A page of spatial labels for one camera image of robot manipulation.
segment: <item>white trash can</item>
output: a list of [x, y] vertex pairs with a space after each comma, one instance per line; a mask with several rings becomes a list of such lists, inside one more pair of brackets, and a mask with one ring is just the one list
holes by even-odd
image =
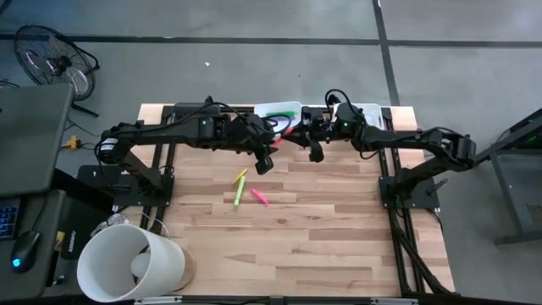
[[[136, 259], [147, 246], [150, 259], [148, 254]], [[143, 275], [137, 284], [133, 271]], [[184, 272], [185, 255], [175, 242], [134, 225], [113, 225], [86, 244], [77, 280], [90, 299], [117, 302], [162, 296], [180, 283]]]

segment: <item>concrete floor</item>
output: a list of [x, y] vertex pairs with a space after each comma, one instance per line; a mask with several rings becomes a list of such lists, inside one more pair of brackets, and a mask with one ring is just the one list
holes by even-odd
[[[540, 41], [537, 0], [380, 0], [389, 39]], [[192, 37], [378, 39], [370, 0], [17, 0], [0, 31], [47, 25], [64, 34]], [[390, 105], [378, 46], [78, 43], [100, 59], [97, 88], [83, 103], [99, 119], [70, 117], [99, 133], [136, 118], [141, 103], [298, 100], [323, 103], [331, 87], [360, 103]], [[421, 127], [470, 133], [479, 151], [542, 107], [541, 48], [391, 47], [401, 105]], [[0, 42], [0, 79], [32, 82], [11, 42]], [[96, 138], [72, 129], [84, 141]], [[94, 164], [87, 151], [62, 152], [58, 167], [76, 174]], [[493, 169], [483, 164], [439, 191], [446, 248], [465, 296], [542, 302], [542, 242], [497, 249], [513, 233]]]

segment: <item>wooden table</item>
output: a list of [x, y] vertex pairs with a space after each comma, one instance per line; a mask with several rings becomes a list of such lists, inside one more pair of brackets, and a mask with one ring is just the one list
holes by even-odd
[[[138, 119], [158, 124], [163, 106], [141, 105]], [[416, 129], [411, 107], [391, 110], [396, 130]], [[345, 142], [323, 144], [320, 164], [309, 162], [308, 149], [286, 141], [279, 148], [272, 155], [274, 169], [258, 175], [254, 156], [177, 146], [174, 196], [164, 222], [197, 261], [196, 278], [178, 293], [399, 296], [390, 222], [379, 199], [378, 159], [361, 160]], [[133, 151], [151, 164], [154, 147]], [[424, 160], [419, 150], [400, 150], [400, 156], [403, 166]], [[232, 180], [245, 168], [245, 191], [235, 209]], [[251, 188], [270, 204], [258, 202]], [[453, 290], [438, 222], [424, 210], [412, 210], [412, 221], [420, 255]], [[414, 287], [410, 259], [405, 263]]]

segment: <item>black fan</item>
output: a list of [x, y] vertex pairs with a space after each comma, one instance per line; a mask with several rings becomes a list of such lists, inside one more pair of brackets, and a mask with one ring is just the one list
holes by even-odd
[[[94, 91], [94, 71], [100, 69], [97, 59], [59, 32], [46, 26], [25, 25], [15, 34], [14, 51], [19, 64], [36, 84], [71, 83], [75, 88], [74, 101], [87, 99]], [[86, 55], [94, 60], [94, 67]], [[98, 116], [74, 103], [72, 108]]]

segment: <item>computer mouse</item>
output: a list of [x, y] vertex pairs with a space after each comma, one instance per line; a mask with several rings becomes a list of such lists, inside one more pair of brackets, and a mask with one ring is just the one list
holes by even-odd
[[11, 268], [16, 273], [23, 273], [34, 265], [36, 261], [37, 245], [40, 241], [40, 232], [29, 230], [19, 235], [11, 250]]

